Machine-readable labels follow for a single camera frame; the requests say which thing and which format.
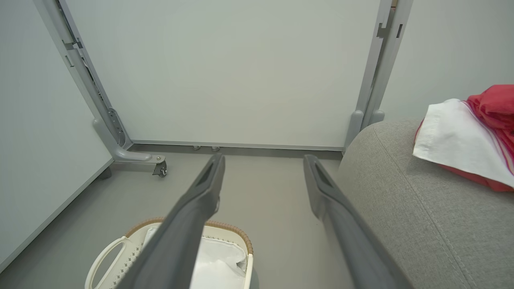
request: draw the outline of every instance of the whiteboard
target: whiteboard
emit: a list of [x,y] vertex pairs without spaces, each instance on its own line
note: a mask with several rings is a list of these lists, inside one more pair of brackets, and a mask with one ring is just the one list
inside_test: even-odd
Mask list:
[[514,83],[514,1],[415,0],[380,109],[422,119],[429,104]]
[[111,155],[31,0],[0,3],[0,39],[1,272]]
[[66,0],[134,142],[342,147],[380,0]]

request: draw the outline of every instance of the laundry basket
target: laundry basket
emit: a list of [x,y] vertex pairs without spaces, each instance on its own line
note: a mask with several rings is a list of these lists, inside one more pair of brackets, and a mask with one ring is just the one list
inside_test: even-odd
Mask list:
[[[114,289],[142,251],[149,229],[159,226],[163,221],[164,218],[155,218],[142,222],[141,224],[133,227],[125,236],[110,243],[98,255],[89,269],[89,273],[86,277],[85,289]],[[207,221],[202,232],[202,237],[230,242],[243,249],[246,255],[243,289],[249,289],[253,268],[253,248],[248,236],[241,229],[235,226],[220,222]],[[100,264],[105,257],[120,244],[122,244],[122,248],[118,255],[104,273],[98,284],[93,287],[93,280]]]

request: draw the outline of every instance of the pile of clothes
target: pile of clothes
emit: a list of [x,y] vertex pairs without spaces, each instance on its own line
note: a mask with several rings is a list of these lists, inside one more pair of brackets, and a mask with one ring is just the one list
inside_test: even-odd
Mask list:
[[413,155],[494,191],[514,191],[514,85],[430,105]]

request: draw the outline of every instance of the gray floor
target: gray floor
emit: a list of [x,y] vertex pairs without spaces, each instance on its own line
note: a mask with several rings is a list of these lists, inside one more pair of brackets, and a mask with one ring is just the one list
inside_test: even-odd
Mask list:
[[[113,164],[0,275],[0,288],[83,288],[100,251],[145,219],[166,216],[209,159],[210,148],[139,146],[166,156],[168,176]],[[301,151],[225,149],[226,172],[213,220],[244,230],[254,248],[252,288],[341,288],[321,223],[310,211]],[[334,174],[341,155],[319,152]]]

